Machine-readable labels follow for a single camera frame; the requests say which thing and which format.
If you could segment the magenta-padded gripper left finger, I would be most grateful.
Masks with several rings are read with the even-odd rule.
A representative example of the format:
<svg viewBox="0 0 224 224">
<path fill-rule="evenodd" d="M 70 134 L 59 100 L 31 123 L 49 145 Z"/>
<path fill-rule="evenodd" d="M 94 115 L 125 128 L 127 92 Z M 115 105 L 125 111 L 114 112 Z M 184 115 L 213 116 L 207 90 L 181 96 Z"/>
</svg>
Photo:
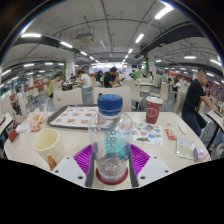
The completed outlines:
<svg viewBox="0 0 224 224">
<path fill-rule="evenodd" d="M 52 173 L 81 187 L 91 187 L 94 178 L 92 147 L 88 145 L 74 156 L 65 156 Z"/>
</svg>

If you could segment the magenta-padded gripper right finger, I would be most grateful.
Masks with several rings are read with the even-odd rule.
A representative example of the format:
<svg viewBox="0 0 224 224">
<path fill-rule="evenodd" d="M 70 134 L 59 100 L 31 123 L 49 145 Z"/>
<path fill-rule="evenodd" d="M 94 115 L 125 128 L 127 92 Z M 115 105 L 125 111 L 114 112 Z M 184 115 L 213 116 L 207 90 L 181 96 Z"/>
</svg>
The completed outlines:
<svg viewBox="0 0 224 224">
<path fill-rule="evenodd" d="M 143 187 L 172 173 L 159 157 L 150 156 L 135 145 L 129 153 L 129 171 L 133 188 Z"/>
</svg>

